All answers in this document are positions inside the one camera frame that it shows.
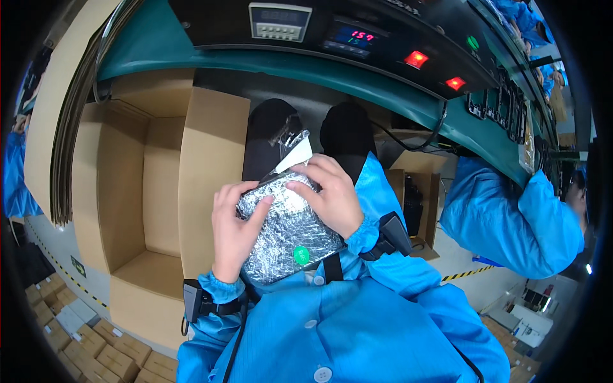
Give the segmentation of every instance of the black cable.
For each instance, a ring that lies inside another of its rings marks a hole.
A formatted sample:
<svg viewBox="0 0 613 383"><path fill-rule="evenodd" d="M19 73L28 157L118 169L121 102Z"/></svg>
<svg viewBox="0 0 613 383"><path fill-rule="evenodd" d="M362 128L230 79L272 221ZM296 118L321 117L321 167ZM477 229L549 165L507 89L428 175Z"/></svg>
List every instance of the black cable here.
<svg viewBox="0 0 613 383"><path fill-rule="evenodd" d="M473 361L470 360L468 357L466 357L466 355L464 355L462 353L462 351L460 351L455 344L451 344L451 346L454 347L454 349L458 352L458 354L460 354L460 356L462 357L462 359L464 359L464 362L466 362L466 364L474 371L474 373L477 375L477 377L479 378L479 382L481 383L485 383L485 378L483 377L483 374L481 373L481 371L479 370L479 368L477 368L477 366L474 365Z"/></svg>
<svg viewBox="0 0 613 383"><path fill-rule="evenodd" d="M240 344L240 340L243 338L243 332L245 332L245 324L247 323L247 307L249 306L249 298L247 297L247 294L242 296L241 300L243 301L243 306L240 309L240 330L238 331L236 342L234 342L234 347L232 348L232 353L230 354L230 360L228 360L228 366L226 367L226 373L224 374L223 383L227 383L228 379L230 379L230 372L232 372L232 365L234 364L234 359L236 359L238 345Z"/></svg>
<svg viewBox="0 0 613 383"><path fill-rule="evenodd" d="M378 124L378 123L376 123L374 121L370 121L370 122L375 124L375 125L377 125L378 127L380 127L385 133L387 133L390 137L392 137L393 140L396 141L398 144L400 144L400 146L402 146L404 149L406 149L408 151L422 151L426 146L428 146L429 144L432 143L432 140L434 140L434 138L436 138L436 136L438 135L439 131L443 127L443 122L445 121L445 117L447 117L447 104L448 104L448 102L445 101L444 104L443 104L443 111L441 112L441 117L438 119L438 122L436 123L436 126L432 130L432 134L430 134L430 136L428 136L428 138L426 139L426 141L423 144L421 144L419 146L415 146L414 148L405 145L405 143L400 141L398 139L398 137L396 137L394 134L392 134L384 126L382 126L382 125L380 125L380 124Z"/></svg>

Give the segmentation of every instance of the red indicator light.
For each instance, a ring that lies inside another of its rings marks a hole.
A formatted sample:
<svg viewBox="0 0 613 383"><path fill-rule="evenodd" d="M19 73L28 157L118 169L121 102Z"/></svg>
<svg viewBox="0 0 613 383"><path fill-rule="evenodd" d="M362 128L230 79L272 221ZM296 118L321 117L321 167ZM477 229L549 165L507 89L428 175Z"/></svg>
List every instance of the red indicator light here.
<svg viewBox="0 0 613 383"><path fill-rule="evenodd" d="M405 64L417 69L420 69L426 61L428 61L428 56L417 50L405 58Z"/></svg>
<svg viewBox="0 0 613 383"><path fill-rule="evenodd" d="M465 83L466 81L462 80L460 77L454 77L451 80L445 81L445 84L447 84L448 87L452 88L454 91L460 89L460 87Z"/></svg>

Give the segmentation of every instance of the hand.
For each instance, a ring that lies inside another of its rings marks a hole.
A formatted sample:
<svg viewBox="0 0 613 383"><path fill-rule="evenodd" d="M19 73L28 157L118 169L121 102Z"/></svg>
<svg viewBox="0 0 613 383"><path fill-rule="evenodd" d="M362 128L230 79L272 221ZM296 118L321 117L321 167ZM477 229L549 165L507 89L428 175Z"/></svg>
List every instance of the hand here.
<svg viewBox="0 0 613 383"><path fill-rule="evenodd" d="M264 197L256 206L249 221L236 217L236 204L240 195L257 186L257 181L222 186L213 199L213 241L215 262L213 275L224 283L238 280L240 269L256 244L256 239L273 202L273 196Z"/></svg>
<svg viewBox="0 0 613 383"><path fill-rule="evenodd" d="M334 158L314 154L307 166L296 165L291 169L306 174L320 184L323 190L315 193L309 186L298 181L290 181L286 187L304 198L324 224L345 240L351 237L362 224L364 214L353 181L341 165Z"/></svg>
<svg viewBox="0 0 613 383"><path fill-rule="evenodd" d="M560 72L556 70L549 77L551 77L553 81L560 85L560 87L564 87L564 76Z"/></svg>
<svg viewBox="0 0 613 383"><path fill-rule="evenodd" d="M541 72L540 68L536 68L536 78L538 79L538 82L541 84L541 86L543 86L543 81L545 79L543 78L543 73Z"/></svg>

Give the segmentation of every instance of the black wrist strap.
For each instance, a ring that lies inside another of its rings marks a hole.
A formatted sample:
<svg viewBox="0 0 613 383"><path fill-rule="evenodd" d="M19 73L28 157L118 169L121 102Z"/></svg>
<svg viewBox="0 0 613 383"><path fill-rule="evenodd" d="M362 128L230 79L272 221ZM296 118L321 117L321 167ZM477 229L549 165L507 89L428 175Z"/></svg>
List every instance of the black wrist strap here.
<svg viewBox="0 0 613 383"><path fill-rule="evenodd" d="M203 290L197 279L183 280L183 303L185 304L185 319L196 323L201 315L210 313L230 315L240 311L240 300L236 298L228 303L217 304L208 291Z"/></svg>

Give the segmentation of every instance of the yellow black floor tape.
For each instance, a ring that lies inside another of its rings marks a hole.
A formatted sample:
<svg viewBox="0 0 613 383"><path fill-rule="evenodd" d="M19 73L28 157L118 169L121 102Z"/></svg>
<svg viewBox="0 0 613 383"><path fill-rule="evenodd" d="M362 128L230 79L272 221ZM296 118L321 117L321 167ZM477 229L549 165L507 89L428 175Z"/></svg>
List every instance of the yellow black floor tape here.
<svg viewBox="0 0 613 383"><path fill-rule="evenodd" d="M55 264L59 267L59 269L62 270L64 272L64 274L66 274L66 276L68 278L70 278L70 280L74 284L76 284L82 291L84 291L84 293L89 295L96 302L100 303L102 305L102 307L104 307L105 309L110 310L109 307L104 302L102 302L100 299L96 298L95 295L93 295L91 292L87 291L87 289L85 287L81 286L81 284L79 282L75 281L75 279L70 274L68 274L68 271L66 271L66 269L63 268L62 265L59 264L58 260L55 259L55 257L53 257L53 255L51 255L51 253L49 252L49 249L47 249L47 247L42 242L42 240L40 240L40 237L38 236L38 234L36 234L36 230L34 230L34 228L32 227L32 224L30 223L30 221L28 219L26 219L25 221L28 223L28 226L30 226L30 229L32 229L32 233L34 233L34 235L36 236L36 239L39 241L39 243L42 246L42 248L44 249L44 251L51 257L51 259L55 262Z"/></svg>
<svg viewBox="0 0 613 383"><path fill-rule="evenodd" d="M445 278L441 279L441 282L452 281L453 279L458 279L458 278L462 278L463 276L469 276L469 275L473 275L476 273L480 273L482 271L490 270L491 268L494 268L494 266L490 265L490 266L478 268L477 270L470 270L470 271L467 271L461 274L447 275Z"/></svg>

